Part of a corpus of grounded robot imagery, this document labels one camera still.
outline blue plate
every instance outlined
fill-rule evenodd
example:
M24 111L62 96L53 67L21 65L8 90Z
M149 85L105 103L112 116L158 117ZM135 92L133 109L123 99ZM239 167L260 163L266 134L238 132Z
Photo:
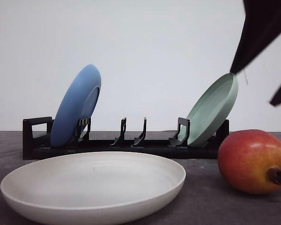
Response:
M87 65L76 76L58 108L51 132L51 146L60 147L75 139L79 119L91 117L101 89L101 76Z

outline dish rack handle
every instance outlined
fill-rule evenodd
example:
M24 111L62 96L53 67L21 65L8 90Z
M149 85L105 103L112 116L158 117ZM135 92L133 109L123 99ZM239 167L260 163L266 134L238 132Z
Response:
M180 141L178 140L178 135L180 133L181 125L185 126L185 137ZM170 145L168 145L169 148L187 148L187 140L189 138L190 134L190 125L191 122L188 119L185 118L178 118L178 128L177 132L174 134L173 137L169 137Z
M31 157L32 149L42 143L44 139L42 137L33 138L32 126L39 124L47 124L47 135L51 134L52 126L54 120L51 116L48 117L38 117L32 119L23 119L23 133L22 133L22 146L23 146L23 159L28 159Z

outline gray table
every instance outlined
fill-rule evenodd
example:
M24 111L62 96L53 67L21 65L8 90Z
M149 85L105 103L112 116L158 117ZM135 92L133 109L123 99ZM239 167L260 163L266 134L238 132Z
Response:
M164 132L168 137L173 131ZM133 138L139 132L128 132ZM273 133L281 140L281 132ZM92 132L105 138L117 132ZM156 138L148 132L148 138ZM281 225L281 189L267 196L254 196L233 190L221 177L216 160L177 159L186 170L185 184L179 195L160 211L129 225ZM31 163L22 160L22 133L0 131L0 182L14 169ZM15 213L0 192L0 225L36 225Z

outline plate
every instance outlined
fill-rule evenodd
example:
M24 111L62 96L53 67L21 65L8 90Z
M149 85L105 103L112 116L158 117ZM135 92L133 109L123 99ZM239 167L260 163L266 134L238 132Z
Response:
M115 225L170 203L185 174L180 164L159 156L91 152L22 166L0 188L11 208L42 224Z
M94 65L87 65L75 77L60 103L51 131L52 147L66 145L75 139L77 122L91 117L100 89L99 71Z
M194 105L187 119L190 120L190 147L204 146L229 115L237 97L238 82L234 74L225 74L216 80ZM182 126L178 139L185 137Z

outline pomegranate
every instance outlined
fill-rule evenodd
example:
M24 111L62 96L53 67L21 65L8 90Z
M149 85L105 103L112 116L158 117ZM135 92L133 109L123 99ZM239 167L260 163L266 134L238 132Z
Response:
M281 141L262 130L233 132L219 147L218 166L237 190L269 194L281 186Z

